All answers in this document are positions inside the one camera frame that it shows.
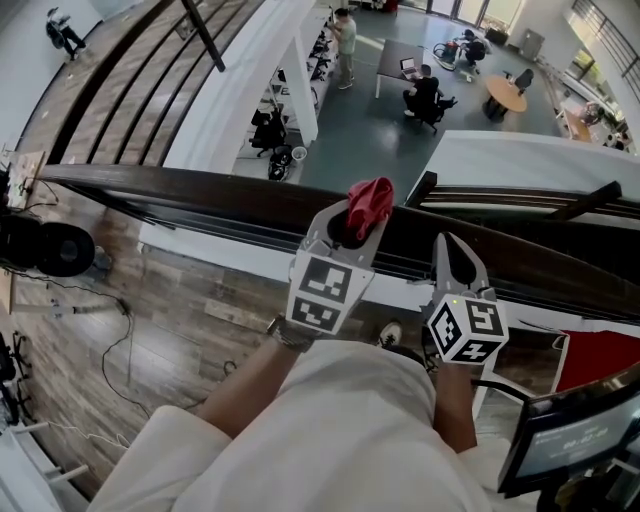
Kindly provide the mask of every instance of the backpack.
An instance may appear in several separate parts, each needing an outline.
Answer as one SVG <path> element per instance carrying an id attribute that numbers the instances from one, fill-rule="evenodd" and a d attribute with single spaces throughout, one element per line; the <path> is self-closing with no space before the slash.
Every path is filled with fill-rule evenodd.
<path id="1" fill-rule="evenodd" d="M 269 159 L 269 179 L 284 181 L 289 177 L 289 166 L 293 161 L 291 146 L 279 146 L 273 150 Z"/>
<path id="2" fill-rule="evenodd" d="M 49 39 L 51 39 L 53 46 L 55 46 L 58 50 L 64 46 L 64 36 L 54 26 L 53 23 L 47 21 L 45 30 L 47 31 L 47 36 L 49 37 Z"/>

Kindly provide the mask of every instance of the red cloth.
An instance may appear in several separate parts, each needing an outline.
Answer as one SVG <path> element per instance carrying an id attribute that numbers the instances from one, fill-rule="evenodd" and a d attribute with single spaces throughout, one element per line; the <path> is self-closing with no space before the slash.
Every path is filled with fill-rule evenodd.
<path id="1" fill-rule="evenodd" d="M 611 331 L 569 332 L 569 350 L 556 391 L 604 379 L 640 362 L 640 339 Z"/>
<path id="2" fill-rule="evenodd" d="M 391 215 L 393 185 L 388 178 L 361 181 L 349 189 L 349 215 L 347 230 L 364 240 L 378 222 Z"/>

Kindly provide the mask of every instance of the shoe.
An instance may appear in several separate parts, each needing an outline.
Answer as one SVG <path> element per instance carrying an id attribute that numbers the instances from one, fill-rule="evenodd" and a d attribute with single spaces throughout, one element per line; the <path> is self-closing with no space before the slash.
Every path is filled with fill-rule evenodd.
<path id="1" fill-rule="evenodd" d="M 378 336 L 378 346 L 387 348 L 393 345 L 399 345 L 402 339 L 402 325 L 396 320 L 392 320 L 384 326 Z"/>

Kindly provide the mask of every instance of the man sitting at desk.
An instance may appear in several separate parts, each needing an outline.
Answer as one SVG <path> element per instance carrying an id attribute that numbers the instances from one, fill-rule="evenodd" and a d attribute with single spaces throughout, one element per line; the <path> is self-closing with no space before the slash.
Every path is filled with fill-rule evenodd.
<path id="1" fill-rule="evenodd" d="M 415 117 L 416 113 L 420 115 L 430 108 L 435 108 L 436 94 L 443 96 L 438 88 L 439 80 L 431 76 L 431 66 L 423 64 L 421 71 L 422 78 L 416 80 L 411 89 L 402 93 L 404 102 L 407 104 L 407 110 L 404 111 L 407 117 Z"/>

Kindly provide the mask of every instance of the red panel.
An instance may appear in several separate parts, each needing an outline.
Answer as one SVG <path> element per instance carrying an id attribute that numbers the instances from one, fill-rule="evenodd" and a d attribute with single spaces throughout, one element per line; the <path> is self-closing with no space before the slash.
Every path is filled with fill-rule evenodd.
<path id="1" fill-rule="evenodd" d="M 616 332 L 570 332 L 569 351 L 556 391 L 626 370 L 640 361 L 640 339 Z"/>

